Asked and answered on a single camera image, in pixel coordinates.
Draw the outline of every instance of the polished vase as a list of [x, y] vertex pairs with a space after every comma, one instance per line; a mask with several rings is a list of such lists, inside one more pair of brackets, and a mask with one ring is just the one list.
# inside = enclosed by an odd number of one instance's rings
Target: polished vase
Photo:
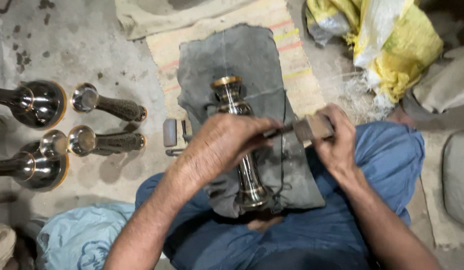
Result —
[[0, 104], [10, 108], [20, 123], [36, 129], [57, 124], [67, 107], [63, 89], [54, 82], [30, 81], [14, 90], [0, 88]]
[[10, 176], [20, 186], [34, 191], [49, 191], [60, 185], [67, 175], [67, 154], [51, 161], [39, 149], [40, 141], [23, 146], [12, 158], [0, 160], [0, 176]]
[[107, 156], [113, 153], [140, 150], [145, 146], [145, 137], [140, 133], [96, 134], [88, 126], [76, 126], [67, 136], [67, 149], [76, 156], [97, 154]]
[[77, 86], [70, 97], [72, 108], [78, 113], [89, 113], [94, 109], [112, 114], [124, 121], [143, 121], [147, 117], [147, 110], [132, 100], [106, 98], [98, 94], [95, 86], [83, 83]]
[[[253, 116], [250, 104], [240, 95], [241, 82], [241, 77], [231, 76], [211, 83], [210, 87], [219, 99], [217, 113]], [[262, 183], [253, 152], [242, 159], [237, 170], [239, 172], [239, 192], [235, 197], [235, 202], [246, 211], [268, 205], [274, 193]]]

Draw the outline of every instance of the plastic bag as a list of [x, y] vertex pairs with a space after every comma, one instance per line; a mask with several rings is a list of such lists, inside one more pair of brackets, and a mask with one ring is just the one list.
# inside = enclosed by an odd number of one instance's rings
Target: plastic bag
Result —
[[134, 210], [129, 203], [97, 204], [50, 218], [37, 236], [45, 269], [102, 269], [110, 246]]
[[314, 21], [320, 26], [339, 12], [347, 17], [350, 31], [344, 38], [354, 44], [354, 65], [365, 69], [374, 91], [393, 103], [442, 52], [443, 41], [413, 0], [308, 0], [307, 7], [309, 31]]

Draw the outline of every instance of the blue plastic bag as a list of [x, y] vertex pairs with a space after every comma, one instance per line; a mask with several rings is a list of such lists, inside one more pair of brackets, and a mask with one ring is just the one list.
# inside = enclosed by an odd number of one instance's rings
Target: blue plastic bag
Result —
[[49, 219], [37, 236], [47, 270], [99, 270], [110, 246], [132, 216], [129, 203], [95, 204]]

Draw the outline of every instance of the small tool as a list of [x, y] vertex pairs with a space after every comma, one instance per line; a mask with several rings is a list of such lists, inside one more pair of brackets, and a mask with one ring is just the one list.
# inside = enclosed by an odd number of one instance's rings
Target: small tool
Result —
[[186, 143], [190, 143], [192, 135], [187, 135], [187, 126], [185, 120], [182, 120], [182, 138]]
[[177, 157], [177, 156], [180, 156], [180, 154], [181, 154], [184, 150], [185, 150], [185, 149], [183, 149], [183, 148], [167, 149], [167, 150], [165, 150], [165, 154], [166, 154], [167, 156], [169, 156], [169, 157], [170, 157], [170, 156], [174, 156], [174, 157], [176, 156], [176, 157]]
[[295, 132], [297, 140], [300, 143], [313, 141], [317, 138], [328, 138], [334, 135], [334, 129], [327, 117], [321, 114], [308, 114], [304, 118], [293, 121], [292, 123], [289, 123], [284, 127], [266, 135], [265, 138], [275, 138], [278, 135], [292, 131]]

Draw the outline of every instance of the hand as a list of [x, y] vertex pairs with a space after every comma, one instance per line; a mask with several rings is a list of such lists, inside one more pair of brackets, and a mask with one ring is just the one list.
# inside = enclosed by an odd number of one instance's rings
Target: hand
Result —
[[177, 163], [205, 185], [237, 166], [253, 150], [272, 146], [264, 132], [281, 127], [282, 123], [270, 118], [216, 114], [193, 137]]
[[313, 142], [320, 160], [330, 174], [340, 183], [354, 176], [355, 127], [344, 111], [336, 104], [328, 104], [317, 113], [328, 117], [335, 129], [332, 140], [317, 139]]

